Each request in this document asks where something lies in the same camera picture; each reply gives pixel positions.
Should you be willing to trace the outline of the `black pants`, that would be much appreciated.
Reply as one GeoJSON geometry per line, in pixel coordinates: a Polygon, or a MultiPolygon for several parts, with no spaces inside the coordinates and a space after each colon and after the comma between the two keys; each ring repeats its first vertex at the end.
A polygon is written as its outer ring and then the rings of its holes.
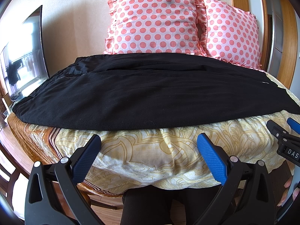
{"type": "Polygon", "coordinates": [[[299,105],[266,73],[179,53],[79,57],[13,107],[25,123],[74,130],[189,127],[299,105]]]}

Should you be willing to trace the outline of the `wooden chair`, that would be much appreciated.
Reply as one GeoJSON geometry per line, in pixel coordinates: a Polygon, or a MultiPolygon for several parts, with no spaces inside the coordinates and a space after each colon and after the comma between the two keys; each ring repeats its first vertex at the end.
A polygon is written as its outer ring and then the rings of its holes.
{"type": "Polygon", "coordinates": [[[18,218],[25,218],[29,174],[1,143],[1,194],[18,218]]]}

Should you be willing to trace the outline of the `yellow patterned bedspread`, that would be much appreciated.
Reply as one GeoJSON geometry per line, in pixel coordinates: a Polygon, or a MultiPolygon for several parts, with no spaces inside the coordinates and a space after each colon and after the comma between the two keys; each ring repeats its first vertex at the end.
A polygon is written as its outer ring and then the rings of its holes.
{"type": "MultiPolygon", "coordinates": [[[[299,99],[275,77],[299,105],[299,99]]],[[[216,185],[197,147],[198,135],[205,133],[229,155],[254,163],[265,161],[269,171],[279,167],[283,158],[276,155],[275,141],[267,131],[268,120],[285,124],[299,114],[281,111],[189,127],[142,130],[74,130],[25,123],[14,112],[8,123],[33,161],[44,164],[71,156],[96,134],[102,148],[82,189],[97,195],[118,196],[127,189],[153,185],[162,189],[207,188],[216,185]]]]}

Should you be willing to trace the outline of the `person's black clothed leg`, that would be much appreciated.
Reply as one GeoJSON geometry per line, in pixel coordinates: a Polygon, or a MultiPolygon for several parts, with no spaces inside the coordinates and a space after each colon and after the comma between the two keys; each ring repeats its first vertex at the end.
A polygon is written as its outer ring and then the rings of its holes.
{"type": "Polygon", "coordinates": [[[194,224],[220,187],[166,190],[149,185],[128,189],[122,197],[124,207],[121,224],[174,224],[171,219],[173,201],[184,205],[186,224],[194,224]]]}

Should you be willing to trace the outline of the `right pink polka dot pillow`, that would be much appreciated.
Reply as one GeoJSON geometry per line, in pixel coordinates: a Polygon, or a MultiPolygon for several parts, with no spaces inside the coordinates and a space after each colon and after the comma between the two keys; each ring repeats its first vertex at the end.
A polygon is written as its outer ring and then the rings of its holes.
{"type": "Polygon", "coordinates": [[[255,15],[224,1],[200,0],[200,45],[208,57],[260,69],[259,27],[255,15]]]}

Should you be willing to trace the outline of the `pink polka dot pillow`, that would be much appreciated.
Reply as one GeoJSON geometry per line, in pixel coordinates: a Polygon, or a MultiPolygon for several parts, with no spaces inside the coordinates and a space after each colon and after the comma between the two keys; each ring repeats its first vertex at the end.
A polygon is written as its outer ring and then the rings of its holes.
{"type": "Polygon", "coordinates": [[[108,0],[104,53],[205,56],[198,37],[201,5],[202,0],[108,0]]]}
{"type": "Polygon", "coordinates": [[[255,15],[224,1],[200,0],[200,45],[208,57],[260,69],[259,27],[255,15]]]}

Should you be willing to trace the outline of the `left pink polka dot pillow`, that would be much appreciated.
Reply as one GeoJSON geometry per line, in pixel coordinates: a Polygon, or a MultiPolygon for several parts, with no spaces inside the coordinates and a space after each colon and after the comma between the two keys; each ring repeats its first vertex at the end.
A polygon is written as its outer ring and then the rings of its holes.
{"type": "Polygon", "coordinates": [[[201,5],[202,0],[108,0],[104,53],[205,56],[198,37],[201,5]]]}

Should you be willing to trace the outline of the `wall mirror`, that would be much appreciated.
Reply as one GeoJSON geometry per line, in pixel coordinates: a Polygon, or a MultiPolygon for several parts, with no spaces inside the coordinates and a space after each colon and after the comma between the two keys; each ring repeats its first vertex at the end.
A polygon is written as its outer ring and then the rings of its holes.
{"type": "Polygon", "coordinates": [[[12,101],[27,97],[49,78],[42,40],[42,8],[39,6],[17,27],[1,52],[3,79],[12,101]]]}

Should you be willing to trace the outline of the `wooden door frame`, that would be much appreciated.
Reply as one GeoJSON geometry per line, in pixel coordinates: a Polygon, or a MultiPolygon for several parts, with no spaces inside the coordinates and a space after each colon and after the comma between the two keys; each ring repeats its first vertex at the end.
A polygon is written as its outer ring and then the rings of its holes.
{"type": "Polygon", "coordinates": [[[299,58],[297,0],[231,0],[233,6],[256,15],[261,68],[290,88],[299,58]]]}

